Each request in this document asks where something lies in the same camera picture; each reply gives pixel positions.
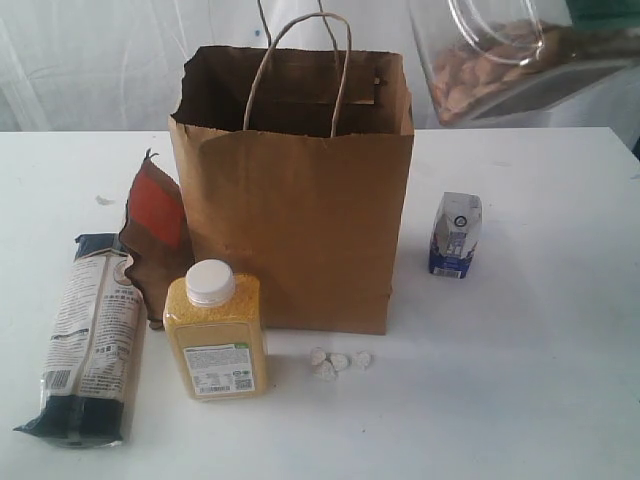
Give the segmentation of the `brown paper bag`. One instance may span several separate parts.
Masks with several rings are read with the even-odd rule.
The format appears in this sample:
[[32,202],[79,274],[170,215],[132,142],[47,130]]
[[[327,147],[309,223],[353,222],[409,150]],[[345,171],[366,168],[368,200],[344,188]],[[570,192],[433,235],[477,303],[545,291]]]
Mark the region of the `brown paper bag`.
[[205,46],[169,129],[195,257],[257,276],[269,327],[386,332],[414,142],[399,54]]

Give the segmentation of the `clear jar gold lid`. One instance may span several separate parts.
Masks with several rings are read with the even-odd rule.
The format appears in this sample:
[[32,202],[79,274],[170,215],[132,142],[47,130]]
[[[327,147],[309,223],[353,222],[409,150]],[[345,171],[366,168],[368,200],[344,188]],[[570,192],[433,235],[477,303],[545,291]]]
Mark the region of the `clear jar gold lid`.
[[639,63],[636,1],[411,1],[441,124],[550,109]]

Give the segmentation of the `white wrapped candy far left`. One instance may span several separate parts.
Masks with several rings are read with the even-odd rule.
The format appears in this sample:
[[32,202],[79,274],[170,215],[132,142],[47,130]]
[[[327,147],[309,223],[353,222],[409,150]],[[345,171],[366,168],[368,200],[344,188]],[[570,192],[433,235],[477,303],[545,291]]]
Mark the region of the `white wrapped candy far left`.
[[310,361],[313,366],[322,364],[326,360],[326,352],[321,348],[314,348],[310,352]]

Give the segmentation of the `white wrapped candy middle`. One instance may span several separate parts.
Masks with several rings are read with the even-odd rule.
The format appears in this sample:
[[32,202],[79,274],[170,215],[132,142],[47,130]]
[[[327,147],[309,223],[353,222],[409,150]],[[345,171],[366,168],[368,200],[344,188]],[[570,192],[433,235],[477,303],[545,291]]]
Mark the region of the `white wrapped candy middle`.
[[330,353],[327,360],[336,372],[344,371],[350,366],[349,357],[342,353]]

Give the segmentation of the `white wrapped candy right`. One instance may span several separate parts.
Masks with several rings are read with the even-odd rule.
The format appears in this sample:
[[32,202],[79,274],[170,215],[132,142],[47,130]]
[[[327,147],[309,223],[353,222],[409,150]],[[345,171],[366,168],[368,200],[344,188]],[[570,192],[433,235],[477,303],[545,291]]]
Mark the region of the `white wrapped candy right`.
[[359,351],[351,356],[351,363],[360,370],[367,370],[371,365],[373,356],[368,351]]

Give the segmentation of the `yellow millet bottle white cap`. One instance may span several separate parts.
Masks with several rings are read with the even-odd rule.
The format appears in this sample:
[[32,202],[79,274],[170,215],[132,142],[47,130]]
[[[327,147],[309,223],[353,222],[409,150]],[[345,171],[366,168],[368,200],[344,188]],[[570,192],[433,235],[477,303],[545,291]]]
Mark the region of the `yellow millet bottle white cap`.
[[195,263],[168,289],[163,325],[189,396],[252,397],[268,386],[260,282],[216,259]]

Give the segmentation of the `small blue white milk carton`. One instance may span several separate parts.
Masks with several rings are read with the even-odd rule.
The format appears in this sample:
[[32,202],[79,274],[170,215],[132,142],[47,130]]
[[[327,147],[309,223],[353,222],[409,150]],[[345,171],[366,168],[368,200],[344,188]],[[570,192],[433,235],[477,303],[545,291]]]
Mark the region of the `small blue white milk carton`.
[[474,258],[481,228],[480,197],[445,192],[434,220],[429,272],[444,278],[464,279]]

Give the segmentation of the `brown red snack pouch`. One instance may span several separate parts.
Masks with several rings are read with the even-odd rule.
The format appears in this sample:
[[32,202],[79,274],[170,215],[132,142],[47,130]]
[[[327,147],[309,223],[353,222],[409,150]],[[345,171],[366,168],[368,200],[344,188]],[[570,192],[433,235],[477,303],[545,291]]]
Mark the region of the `brown red snack pouch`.
[[145,152],[128,193],[119,241],[131,257],[124,275],[141,293],[149,328],[163,328],[169,286],[194,264],[178,185]]

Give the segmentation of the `noodle packet dark blue ends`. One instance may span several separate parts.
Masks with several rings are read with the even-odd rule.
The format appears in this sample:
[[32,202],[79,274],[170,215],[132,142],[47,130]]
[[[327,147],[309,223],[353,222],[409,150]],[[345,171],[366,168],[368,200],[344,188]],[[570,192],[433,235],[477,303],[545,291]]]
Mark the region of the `noodle packet dark blue ends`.
[[38,415],[17,431],[68,448],[122,442],[141,296],[115,233],[82,234],[40,377]]

